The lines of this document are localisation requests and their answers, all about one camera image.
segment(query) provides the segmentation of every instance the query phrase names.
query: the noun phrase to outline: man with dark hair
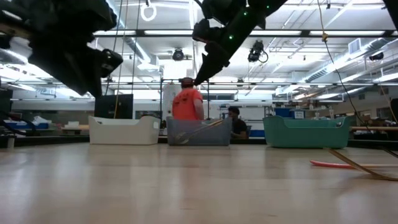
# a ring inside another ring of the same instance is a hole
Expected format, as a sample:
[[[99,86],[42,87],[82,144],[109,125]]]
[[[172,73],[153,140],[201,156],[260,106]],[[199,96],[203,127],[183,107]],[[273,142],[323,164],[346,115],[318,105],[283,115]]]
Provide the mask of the man with dark hair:
[[[228,108],[228,116],[232,118],[232,138],[235,139],[247,139],[248,135],[246,131],[248,127],[246,123],[239,119],[240,111],[237,107]]]
[[[192,78],[181,80],[182,91],[173,100],[173,117],[185,120],[203,120],[203,98],[200,92],[193,88]]]

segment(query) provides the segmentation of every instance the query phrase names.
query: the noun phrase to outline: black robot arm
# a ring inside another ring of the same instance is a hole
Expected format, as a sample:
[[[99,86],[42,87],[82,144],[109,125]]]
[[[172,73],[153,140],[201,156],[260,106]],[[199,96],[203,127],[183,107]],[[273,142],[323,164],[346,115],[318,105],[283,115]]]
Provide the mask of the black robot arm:
[[[206,43],[207,55],[195,79],[195,85],[220,72],[239,49],[251,31],[259,26],[266,29],[266,17],[278,10],[287,0],[203,0],[201,8],[205,19],[194,27],[192,38]],[[384,0],[389,14],[398,27],[396,0]],[[208,19],[215,19],[224,27],[210,27]]]
[[[29,40],[28,62],[79,94],[102,95],[106,78],[123,58],[112,50],[92,49],[97,30],[110,30],[117,17],[105,0],[0,0],[0,48],[14,36]]]

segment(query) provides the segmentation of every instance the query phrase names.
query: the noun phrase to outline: light wood surface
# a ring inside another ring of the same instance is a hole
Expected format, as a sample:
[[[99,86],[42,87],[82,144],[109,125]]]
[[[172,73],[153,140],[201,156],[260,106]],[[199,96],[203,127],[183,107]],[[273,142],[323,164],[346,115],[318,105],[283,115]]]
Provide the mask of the light wood surface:
[[[398,164],[384,151],[340,150]],[[67,144],[0,152],[1,224],[380,224],[398,220],[398,184],[327,150]],[[383,169],[398,174],[398,169]]]

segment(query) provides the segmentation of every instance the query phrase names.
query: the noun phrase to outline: cable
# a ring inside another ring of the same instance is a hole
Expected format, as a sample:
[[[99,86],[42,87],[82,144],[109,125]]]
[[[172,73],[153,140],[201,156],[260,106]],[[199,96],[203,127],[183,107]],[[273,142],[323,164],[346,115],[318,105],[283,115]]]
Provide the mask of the cable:
[[[324,41],[324,43],[325,43],[326,49],[327,49],[327,51],[328,51],[328,54],[329,54],[329,57],[330,57],[331,62],[332,62],[333,64],[335,64],[335,62],[334,62],[334,60],[333,60],[333,57],[331,56],[331,53],[330,53],[330,51],[329,51],[329,47],[328,47],[327,41]],[[351,103],[351,106],[352,106],[353,109],[354,109],[354,113],[355,113],[356,117],[360,120],[360,122],[361,122],[362,124],[365,124],[365,122],[361,119],[361,117],[359,117],[359,114],[358,114],[358,112],[356,111],[356,108],[355,108],[354,103],[353,103],[353,101],[352,101],[352,99],[351,99],[351,96],[349,95],[348,90],[347,90],[347,88],[345,87],[345,85],[344,85],[344,83],[343,83],[343,80],[341,79],[340,72],[338,71],[337,68],[335,68],[335,71],[336,71],[337,74],[338,74],[338,78],[340,79],[341,86],[344,88],[344,91],[345,91],[345,92],[347,93],[347,95],[348,95],[349,102]],[[369,130],[367,124],[365,124],[365,125],[366,125],[366,129],[367,129],[369,132],[371,132],[371,130]]]
[[[261,62],[262,64],[265,64],[265,63],[267,63],[268,62],[268,59],[269,59],[269,56],[268,56],[268,54],[267,54],[267,52],[265,52],[265,51],[262,51],[266,56],[267,56],[267,60],[265,60],[265,61],[260,61],[260,59],[259,59],[259,62]]]
[[[35,125],[34,125],[31,121],[28,121],[28,120],[25,120],[25,119],[22,119],[22,118],[18,118],[17,116],[14,116],[14,115],[9,114],[9,113],[4,112],[4,111],[0,111],[0,114],[3,114],[3,115],[5,115],[5,116],[7,116],[7,117],[9,117],[9,118],[12,118],[12,119],[14,119],[14,120],[17,120],[17,121],[23,121],[23,122],[25,122],[28,126],[30,126],[30,128],[32,129],[32,134],[34,134],[34,133],[36,132],[36,127],[35,127]],[[20,131],[20,130],[18,130],[18,129],[14,129],[13,127],[11,127],[10,125],[8,125],[8,124],[7,124],[5,121],[3,121],[2,119],[0,119],[0,126],[5,127],[7,130],[9,130],[10,132],[12,132],[12,133],[14,133],[14,134],[20,134],[20,135],[23,135],[23,136],[26,136],[26,135],[27,135],[26,132]]]
[[[203,4],[199,0],[194,0],[194,1],[199,5],[200,8],[202,8]]]
[[[334,64],[335,64],[335,61],[333,60],[333,57],[331,56],[331,53],[330,53],[330,51],[329,51],[329,46],[328,46],[328,43],[327,43],[327,42],[328,42],[328,34],[325,32],[325,28],[324,28],[324,26],[323,26],[323,18],[322,18],[322,9],[321,9],[321,5],[320,5],[320,3],[319,3],[319,0],[317,0],[317,2],[318,2],[318,8],[319,8],[319,14],[320,14],[320,20],[321,20],[321,26],[322,26],[322,42],[325,43],[325,46],[326,46],[326,49],[327,49],[327,51],[328,51],[328,55],[329,55],[329,57],[330,57],[330,60],[331,60],[331,62],[332,62],[333,65],[334,65]],[[361,124],[364,124],[364,125],[366,126],[366,129],[367,129],[370,133],[372,133],[371,130],[369,129],[368,125],[367,125],[367,124],[361,119],[361,117],[359,116],[359,114],[358,114],[358,112],[357,112],[357,110],[356,110],[356,108],[355,108],[355,106],[354,106],[354,103],[353,103],[353,101],[352,101],[352,99],[351,99],[351,96],[349,95],[347,88],[344,86],[344,82],[343,82],[343,80],[341,79],[340,72],[338,71],[338,69],[337,69],[336,67],[335,67],[335,71],[336,71],[337,74],[338,74],[338,78],[340,79],[341,86],[344,88],[344,91],[345,91],[346,94],[348,95],[349,102],[351,103],[351,106],[352,106],[353,109],[354,109],[354,113],[355,113],[356,117],[359,119],[359,121],[361,122]]]
[[[138,22],[139,22],[139,16],[137,15],[136,29],[138,29]],[[135,52],[137,52],[137,37],[136,37],[136,41],[134,42],[134,56],[132,58],[131,94],[132,94],[132,91],[134,90],[134,75],[136,72],[136,53]]]
[[[138,5],[139,5],[139,7],[138,7],[138,11],[137,11],[137,26],[136,26],[136,30],[138,30],[138,22],[139,22],[139,10],[140,10],[140,5],[141,5],[141,0],[139,0],[139,2],[138,2]],[[135,71],[135,68],[136,68],[136,51],[137,51],[137,37],[136,37],[136,39],[135,39],[135,41],[134,41],[134,56],[133,56],[133,59],[132,59],[132,78],[131,78],[131,94],[132,94],[132,91],[133,91],[133,86],[134,86],[134,71]],[[116,113],[118,112],[118,103],[119,103],[119,87],[120,87],[120,77],[121,77],[121,67],[120,67],[120,70],[119,70],[119,80],[118,80],[118,88],[117,88],[117,95],[116,95],[116,102],[115,102],[115,108],[114,108],[114,114],[113,114],[113,119],[116,119]]]
[[[21,78],[18,78],[17,80],[13,81],[12,83],[7,83],[8,87],[6,88],[6,90],[10,89],[11,86],[15,85],[15,83],[17,83]]]
[[[119,9],[119,18],[118,18],[118,23],[116,25],[116,34],[119,33],[119,26],[120,26],[120,20],[121,20],[121,13],[122,13],[122,5],[123,5],[123,0],[120,1],[120,9]],[[116,48],[116,41],[117,41],[118,37],[114,37],[114,42],[113,42],[113,52]],[[109,88],[109,83],[110,83],[111,79],[108,79],[107,84],[106,84],[106,90],[105,90],[105,95],[108,93],[108,88]]]
[[[383,89],[382,86],[380,86],[380,89],[381,89],[381,91],[383,92],[383,96],[385,97],[385,99],[386,99],[387,102],[388,102],[388,107],[390,107],[391,115],[392,115],[392,117],[394,118],[394,121],[398,124],[396,115],[394,114],[394,111],[392,110],[392,107],[391,107],[391,100],[387,97],[387,95],[386,95],[386,93],[384,92],[384,89]]]

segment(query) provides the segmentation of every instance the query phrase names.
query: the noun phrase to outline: metal pole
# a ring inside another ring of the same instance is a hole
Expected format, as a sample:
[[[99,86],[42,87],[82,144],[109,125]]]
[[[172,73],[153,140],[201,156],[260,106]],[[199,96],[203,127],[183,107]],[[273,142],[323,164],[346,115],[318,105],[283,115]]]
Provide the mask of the metal pole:
[[[160,122],[163,121],[162,95],[163,95],[163,78],[160,78]]]
[[[207,80],[207,118],[210,119],[210,81]]]

